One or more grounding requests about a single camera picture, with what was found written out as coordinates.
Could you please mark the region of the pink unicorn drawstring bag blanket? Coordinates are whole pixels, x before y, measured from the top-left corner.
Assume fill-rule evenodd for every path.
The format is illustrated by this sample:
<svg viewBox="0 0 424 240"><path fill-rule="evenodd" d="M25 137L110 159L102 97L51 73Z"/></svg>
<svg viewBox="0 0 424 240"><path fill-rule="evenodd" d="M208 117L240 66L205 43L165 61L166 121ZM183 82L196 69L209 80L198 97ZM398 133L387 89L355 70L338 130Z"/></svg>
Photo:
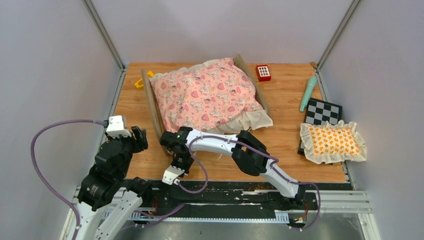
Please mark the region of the pink unicorn drawstring bag blanket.
<svg viewBox="0 0 424 240"><path fill-rule="evenodd" d="M180 127L237 134L274 125L247 65L238 57L208 60L149 78L164 130Z"/></svg>

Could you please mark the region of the wooden striped pet bed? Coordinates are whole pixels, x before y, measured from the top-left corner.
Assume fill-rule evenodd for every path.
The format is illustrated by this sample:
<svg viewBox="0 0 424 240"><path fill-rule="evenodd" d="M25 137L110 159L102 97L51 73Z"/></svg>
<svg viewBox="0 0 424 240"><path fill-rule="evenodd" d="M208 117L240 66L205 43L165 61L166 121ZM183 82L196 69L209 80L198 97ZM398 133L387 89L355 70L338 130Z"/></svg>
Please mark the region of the wooden striped pet bed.
<svg viewBox="0 0 424 240"><path fill-rule="evenodd" d="M270 113L270 107L269 104L266 101L265 95L262 93L261 89L259 88L258 83L254 80L253 75L251 74L251 71L249 70L248 65L245 63L242 56L237 53L235 57L233 58L234 65L241 69L243 73L247 75L247 78L252 81L253 88L255 90L254 99L259 103L259 105L264 109L266 114ZM148 105L148 109L150 111L151 121L153 125L153 129L155 132L155 135L157 137L157 140L160 141L160 138L163 134L163 132L166 131L165 129L165 122L163 121L163 117L160 114L160 108L159 104L156 98L156 94L153 90L153 85L151 83L151 79L154 77L147 76L147 70L144 68L141 69L141 77L143 79L144 84L144 92L145 92L145 98Z"/></svg>

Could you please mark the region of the orange duck print pillow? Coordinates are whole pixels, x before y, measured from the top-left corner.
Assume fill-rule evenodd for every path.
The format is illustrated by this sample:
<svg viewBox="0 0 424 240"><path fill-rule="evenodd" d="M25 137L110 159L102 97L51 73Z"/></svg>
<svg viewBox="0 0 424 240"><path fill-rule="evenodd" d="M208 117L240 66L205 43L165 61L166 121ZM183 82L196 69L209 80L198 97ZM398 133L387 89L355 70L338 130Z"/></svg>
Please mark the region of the orange duck print pillow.
<svg viewBox="0 0 424 240"><path fill-rule="evenodd" d="M345 123L343 120L335 125L328 121L322 125L301 123L304 156L315 164L366 161L367 147L356 127L356 122Z"/></svg>

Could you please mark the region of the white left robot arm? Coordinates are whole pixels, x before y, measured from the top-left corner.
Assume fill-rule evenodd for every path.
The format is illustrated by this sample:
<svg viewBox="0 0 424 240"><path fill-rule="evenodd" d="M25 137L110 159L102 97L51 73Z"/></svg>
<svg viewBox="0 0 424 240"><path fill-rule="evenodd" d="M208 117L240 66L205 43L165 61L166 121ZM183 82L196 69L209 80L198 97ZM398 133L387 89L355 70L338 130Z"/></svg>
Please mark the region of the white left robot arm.
<svg viewBox="0 0 424 240"><path fill-rule="evenodd" d="M133 155L148 148L147 131L137 126L107 130L106 136L77 195L77 240L112 240L138 207L153 201L152 184L135 177L109 216L101 220L125 182Z"/></svg>

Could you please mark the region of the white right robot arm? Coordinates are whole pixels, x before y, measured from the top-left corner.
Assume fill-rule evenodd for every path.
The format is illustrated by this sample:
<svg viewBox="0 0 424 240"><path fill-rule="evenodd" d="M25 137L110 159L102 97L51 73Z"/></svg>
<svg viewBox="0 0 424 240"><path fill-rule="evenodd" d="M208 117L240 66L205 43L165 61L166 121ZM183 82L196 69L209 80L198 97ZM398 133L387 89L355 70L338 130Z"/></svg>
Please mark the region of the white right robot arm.
<svg viewBox="0 0 424 240"><path fill-rule="evenodd" d="M193 162L198 162L194 153L210 152L230 156L243 173L266 179L290 208L298 209L306 201L305 187L285 173L266 146L246 130L222 135L182 126L177 132L165 131L159 143L172 154L172 162L162 177L164 184L182 187L180 179L188 175Z"/></svg>

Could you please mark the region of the yellow triangle toy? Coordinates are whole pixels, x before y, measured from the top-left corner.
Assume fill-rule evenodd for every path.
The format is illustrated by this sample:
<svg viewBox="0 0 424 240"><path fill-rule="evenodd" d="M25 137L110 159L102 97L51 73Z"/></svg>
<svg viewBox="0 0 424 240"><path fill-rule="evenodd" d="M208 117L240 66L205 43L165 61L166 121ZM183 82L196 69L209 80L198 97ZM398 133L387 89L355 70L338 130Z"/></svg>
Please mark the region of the yellow triangle toy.
<svg viewBox="0 0 424 240"><path fill-rule="evenodd" d="M147 72L147 76L148 77L153 77L155 74L152 72L152 71L148 71ZM143 87L144 87L144 84L143 84L143 79L142 78L140 78L138 81L136 81L135 82L135 84L134 84L134 86L137 88L137 89L142 89Z"/></svg>

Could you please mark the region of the red white grid block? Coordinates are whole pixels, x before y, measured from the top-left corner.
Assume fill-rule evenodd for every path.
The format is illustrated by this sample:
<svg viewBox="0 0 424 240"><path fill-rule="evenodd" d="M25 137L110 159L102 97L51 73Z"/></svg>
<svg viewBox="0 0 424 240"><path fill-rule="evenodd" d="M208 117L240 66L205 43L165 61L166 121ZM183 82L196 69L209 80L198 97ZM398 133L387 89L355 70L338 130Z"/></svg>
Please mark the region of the red white grid block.
<svg viewBox="0 0 424 240"><path fill-rule="evenodd" d="M255 67L255 71L259 82L268 82L272 78L267 64L257 65Z"/></svg>

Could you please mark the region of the black and silver chessboard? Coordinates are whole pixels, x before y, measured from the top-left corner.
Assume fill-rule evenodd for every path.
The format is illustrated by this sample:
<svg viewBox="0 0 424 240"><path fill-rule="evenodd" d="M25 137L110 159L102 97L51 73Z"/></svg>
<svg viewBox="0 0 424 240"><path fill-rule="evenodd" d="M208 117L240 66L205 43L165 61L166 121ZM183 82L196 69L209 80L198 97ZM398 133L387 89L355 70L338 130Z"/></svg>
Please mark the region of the black and silver chessboard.
<svg viewBox="0 0 424 240"><path fill-rule="evenodd" d="M342 119L343 107L316 98L310 98L305 109L304 122L311 125L323 125L329 122L336 125Z"/></svg>

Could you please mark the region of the mint green massager wand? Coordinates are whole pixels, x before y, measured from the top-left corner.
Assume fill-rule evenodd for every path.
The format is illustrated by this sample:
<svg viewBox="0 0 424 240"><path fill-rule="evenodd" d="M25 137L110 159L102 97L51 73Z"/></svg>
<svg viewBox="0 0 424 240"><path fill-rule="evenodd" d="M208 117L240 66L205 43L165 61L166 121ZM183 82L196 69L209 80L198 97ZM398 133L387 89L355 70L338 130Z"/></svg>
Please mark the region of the mint green massager wand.
<svg viewBox="0 0 424 240"><path fill-rule="evenodd" d="M304 92L303 97L302 97L301 102L300 102L300 107L299 107L299 111L300 112L304 112L305 111L305 109L306 109L306 107L308 105L308 102L309 102L309 100L311 98L311 95L313 93L313 90L314 90L314 88L315 88L315 86L317 84L317 81L318 80L317 80L317 78L315 76L312 76L312 77L309 78L309 80L308 80L308 82L306 84L305 92Z"/></svg>

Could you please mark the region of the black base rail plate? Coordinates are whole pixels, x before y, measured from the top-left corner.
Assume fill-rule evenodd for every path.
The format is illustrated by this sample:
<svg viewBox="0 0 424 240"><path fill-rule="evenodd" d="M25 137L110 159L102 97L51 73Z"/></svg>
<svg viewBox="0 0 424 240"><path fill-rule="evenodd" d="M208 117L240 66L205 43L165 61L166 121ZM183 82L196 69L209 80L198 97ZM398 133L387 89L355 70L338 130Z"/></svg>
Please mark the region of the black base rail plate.
<svg viewBox="0 0 424 240"><path fill-rule="evenodd" d="M153 180L152 193L140 209L153 215L170 213L183 207L173 218L270 219L276 211L295 211L304 215L318 208L318 199L307 186L300 199L283 197L268 182L210 181L201 193L191 194L176 185Z"/></svg>

